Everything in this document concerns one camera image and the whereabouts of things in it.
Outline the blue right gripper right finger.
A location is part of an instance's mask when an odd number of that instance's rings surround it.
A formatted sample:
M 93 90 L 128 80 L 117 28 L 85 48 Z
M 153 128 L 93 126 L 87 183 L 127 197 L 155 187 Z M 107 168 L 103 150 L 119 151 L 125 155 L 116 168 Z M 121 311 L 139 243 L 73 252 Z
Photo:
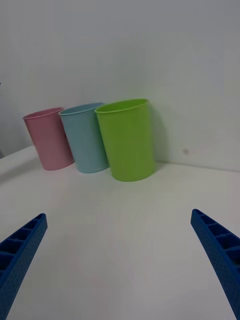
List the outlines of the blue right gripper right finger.
M 240 318 L 240 238 L 198 209 L 192 210 L 190 224 L 238 320 Z

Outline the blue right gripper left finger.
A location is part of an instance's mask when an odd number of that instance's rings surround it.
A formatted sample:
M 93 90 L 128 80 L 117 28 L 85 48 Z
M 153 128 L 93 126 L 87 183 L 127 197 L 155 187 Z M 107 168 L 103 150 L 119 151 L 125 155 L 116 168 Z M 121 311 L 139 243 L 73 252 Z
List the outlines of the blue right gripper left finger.
M 41 213 L 0 243 L 0 319 L 7 318 L 47 228 Z

